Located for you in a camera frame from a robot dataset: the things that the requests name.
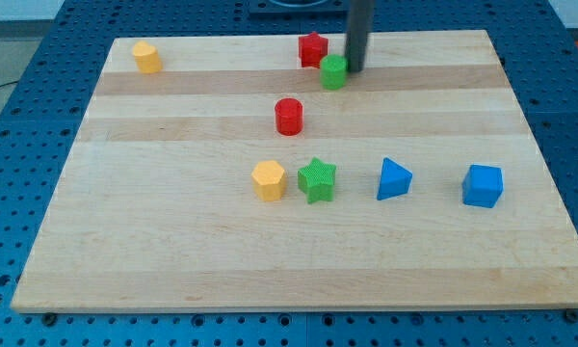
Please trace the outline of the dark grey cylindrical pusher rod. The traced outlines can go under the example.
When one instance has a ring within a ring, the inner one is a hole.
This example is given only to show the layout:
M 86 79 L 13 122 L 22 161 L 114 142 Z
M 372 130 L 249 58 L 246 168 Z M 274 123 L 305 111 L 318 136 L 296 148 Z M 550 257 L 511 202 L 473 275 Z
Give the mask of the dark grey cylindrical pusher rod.
M 347 71 L 350 73 L 361 72 L 364 69 L 375 3 L 375 0 L 350 1 L 344 49 Z

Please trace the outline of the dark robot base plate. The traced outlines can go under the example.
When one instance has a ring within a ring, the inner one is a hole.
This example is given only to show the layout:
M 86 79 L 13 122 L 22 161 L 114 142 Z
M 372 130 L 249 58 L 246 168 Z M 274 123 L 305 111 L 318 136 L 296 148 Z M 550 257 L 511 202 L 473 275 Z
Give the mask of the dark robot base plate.
M 349 0 L 249 0 L 250 16 L 345 13 Z

